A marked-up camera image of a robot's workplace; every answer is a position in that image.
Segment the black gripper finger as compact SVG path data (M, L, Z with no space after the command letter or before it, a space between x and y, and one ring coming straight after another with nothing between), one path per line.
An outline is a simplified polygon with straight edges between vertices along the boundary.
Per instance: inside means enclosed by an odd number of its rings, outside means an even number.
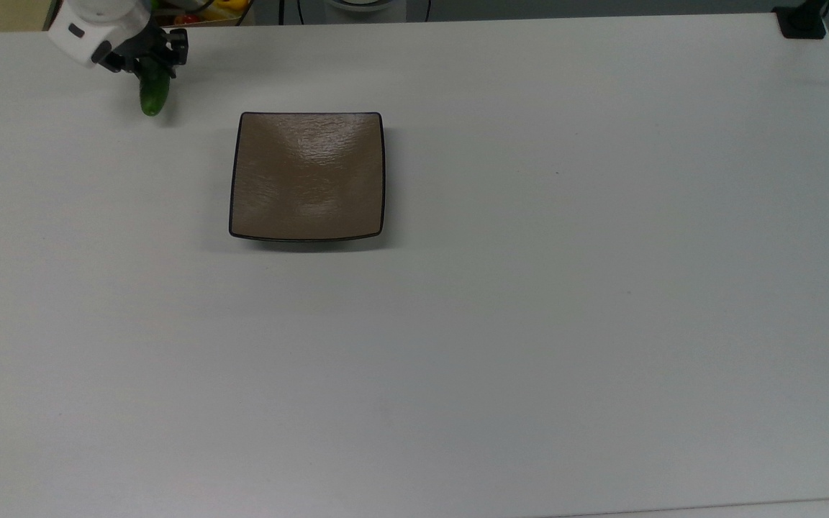
M152 37L141 32L107 52L101 59L101 66L113 73L134 73L139 60L148 55L151 44Z
M177 71L185 66L189 56L189 39L184 27L174 27L170 32L159 29L161 39L157 46L157 60L171 78L177 78Z

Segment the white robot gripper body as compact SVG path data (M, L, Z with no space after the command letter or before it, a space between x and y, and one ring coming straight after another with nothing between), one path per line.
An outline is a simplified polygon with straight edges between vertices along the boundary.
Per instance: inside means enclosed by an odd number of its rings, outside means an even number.
M141 33L151 19L148 1L63 1L48 37L73 62L94 68Z

